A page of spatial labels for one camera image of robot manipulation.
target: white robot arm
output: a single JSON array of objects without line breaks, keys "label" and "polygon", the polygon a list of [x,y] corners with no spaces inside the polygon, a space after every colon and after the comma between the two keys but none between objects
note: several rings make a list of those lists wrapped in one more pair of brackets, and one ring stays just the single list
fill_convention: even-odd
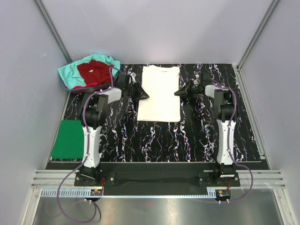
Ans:
[{"label": "white robot arm", "polygon": [[190,80],[184,87],[175,92],[176,96],[189,98],[190,101],[196,99],[199,94],[205,94],[214,99],[213,113],[219,127],[219,150],[213,180],[218,185],[227,184],[229,180],[237,176],[230,154],[233,156],[233,135],[238,112],[236,110],[229,125],[234,112],[233,96],[229,90],[211,84],[209,73],[196,75],[195,79]]},{"label": "white robot arm", "polygon": [[108,104],[120,100],[124,95],[130,96],[133,101],[149,98],[139,82],[135,81],[134,76],[135,74],[128,75],[119,73],[114,81],[114,88],[96,94],[90,99],[85,111],[87,127],[83,122],[83,109],[92,92],[86,92],[84,94],[78,119],[82,122],[84,133],[83,159],[87,159],[84,165],[79,169],[81,176],[90,178],[95,182],[100,180],[101,174],[99,166],[101,154],[99,154],[99,139],[101,128],[107,117]]}]

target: white panel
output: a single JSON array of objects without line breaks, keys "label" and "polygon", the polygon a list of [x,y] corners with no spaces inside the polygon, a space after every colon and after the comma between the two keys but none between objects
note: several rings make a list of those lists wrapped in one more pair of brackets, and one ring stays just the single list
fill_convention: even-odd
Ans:
[{"label": "white panel", "polygon": [[242,68],[273,169],[300,221],[300,1],[281,1]]},{"label": "white panel", "polygon": [[101,127],[97,127],[95,130],[93,127],[89,127],[89,133],[87,127],[82,127],[84,133],[84,148],[83,148],[83,156],[87,157],[84,166],[88,168],[96,168],[100,163],[100,154],[99,154],[99,140],[100,140],[100,132]]},{"label": "white panel", "polygon": [[33,0],[0,8],[0,224],[20,224],[36,169],[45,163],[65,92],[66,62]]},{"label": "white panel", "polygon": [[43,0],[73,60],[237,64],[271,0]]}]

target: cable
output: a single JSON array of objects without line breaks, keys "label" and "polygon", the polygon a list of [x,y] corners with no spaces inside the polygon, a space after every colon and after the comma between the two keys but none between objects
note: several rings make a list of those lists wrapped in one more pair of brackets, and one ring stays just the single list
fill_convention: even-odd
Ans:
[{"label": "cable", "polygon": [[[66,209],[64,209],[64,211],[67,211],[67,210],[73,208],[75,205],[77,205],[79,203],[82,203],[82,202],[87,202],[87,201],[85,199],[79,200],[79,201],[71,204],[70,206],[68,206]],[[99,208],[99,206],[97,206],[97,204],[96,204],[96,208],[97,208],[99,214],[101,215],[100,208]],[[49,217],[52,217],[52,218],[58,217],[58,216],[60,216],[62,214],[62,212],[60,212],[60,213],[58,213],[56,215],[50,215],[49,210],[47,208],[46,208],[46,213],[48,214]]]},{"label": "cable", "polygon": [[[229,120],[229,122],[228,122],[228,127],[230,128],[231,122],[232,122],[232,120],[233,120],[233,118],[234,118],[234,116],[235,116],[236,110],[237,110],[237,101],[236,101],[235,93],[234,93],[234,91],[233,91],[231,88],[221,86],[221,85],[220,85],[218,82],[216,82],[216,81],[214,81],[214,82],[216,83],[216,84],[215,84],[216,87],[221,88],[221,89],[224,89],[224,90],[229,90],[229,91],[231,92],[231,94],[232,94],[232,97],[233,97],[233,104],[234,104],[234,109],[233,109],[233,113],[232,113],[232,115],[231,115],[231,117],[230,117],[230,120]],[[229,141],[230,141],[230,129],[228,129],[228,132],[227,132],[227,149],[228,149],[228,150],[230,149],[230,142],[229,142]],[[230,201],[231,203],[236,203],[236,202],[239,202],[240,200],[246,198],[247,195],[251,192],[252,187],[253,187],[253,174],[252,174],[251,170],[249,169],[249,167],[247,167],[247,166],[245,166],[245,165],[240,165],[240,164],[238,164],[238,163],[234,160],[234,158],[233,158],[233,156],[231,155],[231,152],[230,152],[230,151],[229,151],[229,155],[230,155],[231,160],[233,161],[233,163],[234,163],[236,166],[245,168],[246,170],[249,171],[250,176],[251,176],[251,185],[250,185],[249,190],[248,190],[242,197]]]},{"label": "cable", "polygon": [[105,182],[104,182],[104,178],[101,178],[100,180],[101,180],[101,184],[102,184],[102,190],[100,191],[100,193],[98,193],[98,194],[93,194],[93,195],[102,197],[102,196],[103,196],[103,191],[104,191],[104,184],[105,184]]},{"label": "cable", "polygon": [[227,189],[226,190],[229,190],[230,191],[230,181],[228,181],[228,187],[227,187]]},{"label": "cable", "polygon": [[83,107],[83,110],[82,110],[82,119],[83,119],[83,123],[84,123],[84,125],[85,125],[85,127],[86,127],[87,134],[88,134],[88,135],[87,135],[87,152],[86,152],[86,157],[84,158],[84,160],[82,161],[82,163],[81,163],[79,166],[77,166],[74,170],[72,170],[70,173],[68,173],[67,176],[65,176],[64,179],[62,179],[62,181],[61,181],[61,183],[60,183],[60,185],[58,186],[58,189],[57,189],[56,200],[57,200],[57,204],[58,204],[58,207],[59,207],[61,213],[62,213],[66,218],[68,218],[69,220],[71,220],[71,221],[73,221],[73,222],[75,222],[75,223],[79,223],[79,224],[87,224],[87,223],[91,222],[91,221],[95,218],[95,216],[96,216],[96,213],[97,213],[97,207],[98,207],[98,206],[97,206],[94,202],[90,201],[90,203],[92,203],[93,206],[94,206],[94,208],[95,208],[95,212],[94,212],[94,215],[92,216],[92,218],[89,219],[89,220],[86,220],[86,221],[75,220],[75,219],[69,217],[69,216],[64,212],[64,210],[63,210],[63,208],[62,208],[62,206],[61,206],[61,203],[60,203],[60,197],[59,197],[60,188],[61,188],[62,184],[65,182],[65,180],[66,180],[73,172],[75,172],[75,171],[78,170],[80,167],[82,167],[82,166],[84,165],[84,163],[86,162],[86,160],[88,159],[88,155],[89,155],[89,152],[90,152],[90,130],[89,130],[88,124],[87,124],[86,119],[85,119],[85,111],[86,111],[86,108],[87,108],[87,106],[88,106],[88,104],[89,104],[90,99],[91,99],[94,95],[96,95],[96,94],[102,94],[103,92],[109,91],[109,90],[111,90],[111,89],[113,88],[113,75],[112,75],[112,69],[113,69],[113,68],[114,68],[114,67],[111,67],[111,68],[109,69],[109,74],[110,74],[110,76],[111,76],[111,86],[110,86],[108,89],[106,89],[106,90],[95,91],[94,93],[92,93],[92,94],[87,98],[86,102],[84,103],[84,107]]},{"label": "cable", "polygon": [[200,176],[200,175],[198,175],[197,177],[200,177],[200,178],[202,178],[203,180],[209,181],[209,180],[211,180],[211,179],[214,177],[214,174],[212,174],[209,178],[204,178],[204,177],[202,177],[202,176]]}]

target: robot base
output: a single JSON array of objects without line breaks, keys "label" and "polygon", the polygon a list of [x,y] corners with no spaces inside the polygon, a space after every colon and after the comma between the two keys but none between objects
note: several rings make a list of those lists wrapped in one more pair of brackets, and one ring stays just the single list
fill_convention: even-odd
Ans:
[{"label": "robot base", "polygon": [[240,187],[239,175],[236,172],[234,177],[220,178],[215,176],[214,172],[199,172],[198,173],[200,187],[227,187],[230,181],[231,187]]},{"label": "robot base", "polygon": [[112,187],[115,184],[115,172],[103,172],[98,170],[97,178],[93,179],[91,177],[87,177],[82,175],[80,172],[76,173],[74,186],[77,187],[88,187],[88,186],[102,186],[101,179],[104,179],[104,186]]}]

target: red cloth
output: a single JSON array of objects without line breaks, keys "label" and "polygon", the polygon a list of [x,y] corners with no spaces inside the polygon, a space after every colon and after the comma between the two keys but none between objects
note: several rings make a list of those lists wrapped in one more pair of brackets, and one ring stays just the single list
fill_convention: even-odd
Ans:
[{"label": "red cloth", "polygon": [[111,82],[109,68],[113,65],[107,65],[103,62],[91,60],[89,63],[83,63],[77,66],[77,69],[86,83],[86,87],[93,87]]}]

